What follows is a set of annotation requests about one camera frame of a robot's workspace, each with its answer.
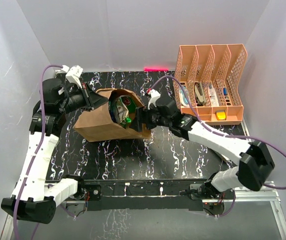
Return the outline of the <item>green Chuba cassava chips bag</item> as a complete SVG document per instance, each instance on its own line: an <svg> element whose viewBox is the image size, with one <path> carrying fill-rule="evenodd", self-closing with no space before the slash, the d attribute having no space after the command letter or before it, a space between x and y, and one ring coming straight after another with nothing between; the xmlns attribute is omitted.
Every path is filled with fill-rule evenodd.
<svg viewBox="0 0 286 240"><path fill-rule="evenodd" d="M136 104L129 95L121 95L111 101L111 111L116 123L123 128L131 124L130 114L134 114L135 110Z"/></svg>

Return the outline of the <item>brown paper bag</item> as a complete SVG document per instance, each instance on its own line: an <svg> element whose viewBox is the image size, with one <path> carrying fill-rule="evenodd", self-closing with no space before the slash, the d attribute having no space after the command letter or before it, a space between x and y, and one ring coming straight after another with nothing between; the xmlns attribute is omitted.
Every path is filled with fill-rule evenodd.
<svg viewBox="0 0 286 240"><path fill-rule="evenodd" d="M148 139L151 136L151 131L146 128L146 125L142 126L141 132L137 132L113 122L107 103L94 111L82 112L74 125L74 130L89 142Z"/></svg>

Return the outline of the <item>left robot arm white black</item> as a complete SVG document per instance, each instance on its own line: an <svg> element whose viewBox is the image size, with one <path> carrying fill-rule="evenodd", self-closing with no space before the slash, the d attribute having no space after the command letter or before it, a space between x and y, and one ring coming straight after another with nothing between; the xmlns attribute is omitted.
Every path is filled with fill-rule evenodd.
<svg viewBox="0 0 286 240"><path fill-rule="evenodd" d="M29 147L19 180L1 208L18 220L48 224L56 208L72 196L79 200L86 187L79 176L67 175L53 187L46 186L46 175L66 114L78 109L95 110L108 99L94 92L86 82L63 84L59 78L43 81L43 95L33 109Z"/></svg>

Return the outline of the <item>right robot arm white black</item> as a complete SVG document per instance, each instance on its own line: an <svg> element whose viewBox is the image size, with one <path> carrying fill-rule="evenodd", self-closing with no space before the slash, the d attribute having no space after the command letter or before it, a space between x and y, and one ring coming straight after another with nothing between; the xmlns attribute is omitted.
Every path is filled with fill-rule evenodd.
<svg viewBox="0 0 286 240"><path fill-rule="evenodd" d="M198 188L186 190L185 195L215 199L238 187L257 192L275 167L265 143L237 139L202 125L195 116L181 113L172 100L157 100L149 106L137 107L130 127L141 132L144 126L149 130L167 127L175 136L206 146L235 164L234 168L213 173Z"/></svg>

